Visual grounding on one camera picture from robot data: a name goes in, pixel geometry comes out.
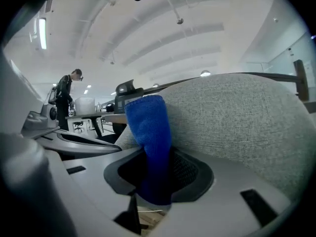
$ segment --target gray fabric upholstery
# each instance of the gray fabric upholstery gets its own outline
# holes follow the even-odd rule
[[[314,124],[316,125],[316,113],[311,113],[310,116],[312,117],[312,120],[314,121]]]
[[[315,163],[316,128],[301,101],[280,83],[252,75],[193,79],[160,92],[172,145],[242,162],[290,199]],[[116,142],[137,144],[129,127]]]

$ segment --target ceiling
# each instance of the ceiling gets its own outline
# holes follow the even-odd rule
[[[43,8],[36,15],[47,21],[47,50],[41,49],[32,20],[5,53],[37,91],[48,92],[79,68],[84,80],[74,83],[73,97],[91,85],[86,96],[108,101],[116,86],[130,79],[135,87],[148,88],[198,77],[205,69],[240,70],[237,64],[258,47],[252,43],[260,42],[257,36],[275,1],[52,0],[49,12]],[[183,24],[177,24],[179,17]]]

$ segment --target man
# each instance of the man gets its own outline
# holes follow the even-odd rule
[[[63,130],[69,131],[66,117],[69,116],[69,106],[74,108],[75,102],[69,95],[72,81],[82,81],[82,72],[80,69],[74,70],[71,75],[64,76],[60,79],[56,90],[56,107],[57,120],[59,126]]]

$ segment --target ceiling beam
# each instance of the ceiling beam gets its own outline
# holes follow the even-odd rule
[[[107,6],[113,6],[114,0],[99,0],[97,5],[94,7],[94,9],[89,14],[89,18],[85,21],[85,26],[83,27],[82,34],[80,36],[80,39],[78,41],[76,51],[75,51],[75,57],[79,57],[82,53],[82,48],[84,46],[85,40],[87,39],[89,32],[92,28],[92,25],[98,18],[98,16],[101,14],[103,9]]]
[[[176,75],[176,74],[181,74],[184,72],[190,72],[190,71],[195,71],[198,69],[209,69],[211,67],[216,67],[217,66],[217,62],[213,61],[213,62],[209,62],[209,63],[203,63],[203,64],[198,64],[198,65],[194,65],[194,66],[189,66],[186,67],[185,69],[181,69],[181,70],[176,70],[176,71],[172,71],[171,73],[165,73],[156,77],[152,77],[150,78],[150,81],[154,81],[154,80],[158,80],[164,77],[170,77],[172,75]]]
[[[188,4],[185,0],[171,0],[172,4],[175,8],[180,7],[187,7],[188,4],[194,4],[197,2],[202,3],[216,3],[216,2],[222,2],[222,1],[229,1],[229,0],[187,0]],[[125,39],[127,39],[131,34],[133,34],[135,31],[137,31],[139,28],[144,26],[145,24],[149,23],[153,19],[172,11],[173,8],[170,7],[167,0],[162,0],[161,3],[155,7],[152,7],[148,10],[146,10],[143,14],[140,14],[137,16],[138,20],[135,20],[134,18],[131,18],[131,20],[123,25],[120,29],[120,31],[117,32],[111,39],[111,45],[105,44],[101,54],[100,58],[105,59],[107,58],[114,49],[116,49]]]
[[[190,29],[185,29],[185,35],[182,31],[174,33],[172,35],[166,36],[146,47],[144,47],[142,50],[137,51],[136,54],[132,55],[131,57],[129,57],[127,60],[123,61],[122,64],[124,66],[128,66],[129,64],[131,64],[132,62],[138,60],[139,58],[145,56],[146,54],[161,48],[165,45],[168,45],[172,42],[178,41],[178,40],[182,40],[184,38],[187,37],[193,37],[199,34],[205,34],[205,33],[211,33],[211,32],[219,32],[219,31],[224,31],[224,25],[222,23],[218,23],[218,24],[206,24],[206,25],[201,25],[201,26],[197,26],[195,27],[196,31],[192,32]]]
[[[179,55],[174,56],[173,58],[169,57],[169,58],[164,59],[162,61],[156,62],[150,66],[147,66],[147,67],[143,68],[142,70],[140,70],[139,74],[143,75],[145,73],[148,73],[150,71],[153,71],[153,70],[161,68],[161,67],[164,67],[164,66],[171,64],[171,63],[174,63],[174,62],[178,62],[178,61],[182,61],[182,60],[186,60],[189,58],[202,56],[202,55],[206,55],[206,54],[220,53],[220,52],[221,52],[221,48],[219,46],[208,47],[208,48],[203,48],[203,49],[198,49],[198,50],[192,50],[192,56],[191,56],[190,52],[184,52],[184,53],[181,53]]]

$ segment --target blue towel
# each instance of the blue towel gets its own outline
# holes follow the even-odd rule
[[[153,204],[171,203],[169,151],[171,131],[161,96],[142,97],[125,106],[128,125],[147,155],[147,175],[137,193]]]

